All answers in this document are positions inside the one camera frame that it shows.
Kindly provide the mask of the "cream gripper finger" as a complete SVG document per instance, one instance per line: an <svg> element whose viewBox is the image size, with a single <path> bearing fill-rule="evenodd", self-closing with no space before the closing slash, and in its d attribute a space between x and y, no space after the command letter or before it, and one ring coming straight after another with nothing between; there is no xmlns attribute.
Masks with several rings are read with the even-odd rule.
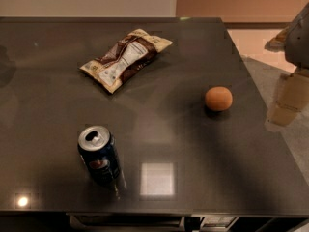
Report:
<svg viewBox="0 0 309 232"><path fill-rule="evenodd" d="M282 29L275 37L266 44L267 49L283 49L285 47L289 27Z"/></svg>
<svg viewBox="0 0 309 232"><path fill-rule="evenodd" d="M267 112L267 121L281 127L288 126L309 104L309 70L296 69L281 74Z"/></svg>

